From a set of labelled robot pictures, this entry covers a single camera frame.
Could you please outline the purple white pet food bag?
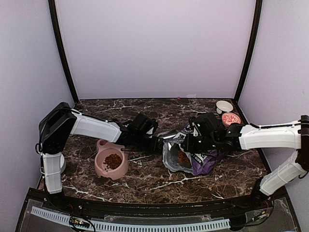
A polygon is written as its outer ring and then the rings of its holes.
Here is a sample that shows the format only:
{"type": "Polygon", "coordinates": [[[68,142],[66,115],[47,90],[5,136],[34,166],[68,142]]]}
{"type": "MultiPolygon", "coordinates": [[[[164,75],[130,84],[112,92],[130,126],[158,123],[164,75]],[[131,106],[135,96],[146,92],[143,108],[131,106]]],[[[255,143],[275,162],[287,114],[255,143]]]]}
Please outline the purple white pet food bag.
{"type": "Polygon", "coordinates": [[[172,172],[183,171],[193,175],[208,174],[229,152],[208,150],[205,153],[195,154],[185,152],[181,142],[187,135],[193,134],[189,124],[181,131],[170,130],[158,134],[163,140],[163,164],[172,172]]]}

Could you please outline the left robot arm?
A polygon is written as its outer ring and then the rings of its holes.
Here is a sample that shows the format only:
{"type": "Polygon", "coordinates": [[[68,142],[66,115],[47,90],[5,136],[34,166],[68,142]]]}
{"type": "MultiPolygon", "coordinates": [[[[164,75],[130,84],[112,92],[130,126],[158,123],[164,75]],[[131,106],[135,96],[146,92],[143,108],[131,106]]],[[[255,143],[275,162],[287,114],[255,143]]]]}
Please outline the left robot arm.
{"type": "Polygon", "coordinates": [[[142,151],[160,153],[163,138],[155,135],[158,122],[144,114],[133,120],[100,119],[81,113],[66,102],[59,103],[39,123],[37,153],[42,160],[44,187],[50,195],[49,203],[58,211],[68,207],[63,191],[60,157],[74,137],[101,139],[124,147],[136,147],[142,151]]]}

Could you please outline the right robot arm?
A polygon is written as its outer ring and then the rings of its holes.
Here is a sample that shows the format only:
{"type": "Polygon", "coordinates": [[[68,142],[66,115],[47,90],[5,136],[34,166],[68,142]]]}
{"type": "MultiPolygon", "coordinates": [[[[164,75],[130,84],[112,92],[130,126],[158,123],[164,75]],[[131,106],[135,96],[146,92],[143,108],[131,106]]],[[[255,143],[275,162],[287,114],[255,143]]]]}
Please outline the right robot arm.
{"type": "Polygon", "coordinates": [[[294,152],[270,174],[256,181],[246,205],[251,210],[261,206],[267,197],[309,171],[309,117],[285,124],[257,126],[232,123],[225,127],[212,113],[189,121],[192,133],[180,147],[184,152],[201,154],[208,150],[242,151],[256,148],[293,148],[294,152]]]}

